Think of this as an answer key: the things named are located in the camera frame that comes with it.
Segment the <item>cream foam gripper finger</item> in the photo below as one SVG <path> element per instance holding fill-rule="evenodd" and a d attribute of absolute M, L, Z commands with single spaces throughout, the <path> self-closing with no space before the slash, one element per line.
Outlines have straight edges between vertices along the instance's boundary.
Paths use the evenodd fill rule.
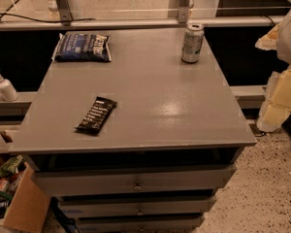
<path fill-rule="evenodd" d="M 276 41 L 280 24 L 274 26 L 267 34 L 259 38 L 255 47 L 259 50 L 276 50 Z"/>
<path fill-rule="evenodd" d="M 256 125 L 260 131 L 274 132 L 291 115 L 291 65 L 269 77 L 265 101 L 259 111 Z"/>

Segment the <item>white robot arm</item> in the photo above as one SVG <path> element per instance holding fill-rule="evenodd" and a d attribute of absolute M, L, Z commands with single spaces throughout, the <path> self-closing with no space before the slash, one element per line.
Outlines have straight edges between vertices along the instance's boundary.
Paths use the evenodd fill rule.
<path fill-rule="evenodd" d="M 259 38 L 255 47 L 275 50 L 277 58 L 288 64 L 281 74 L 272 72 L 266 86 L 265 101 L 256 125 L 260 131 L 274 132 L 291 115 L 291 10 L 281 23 Z"/>

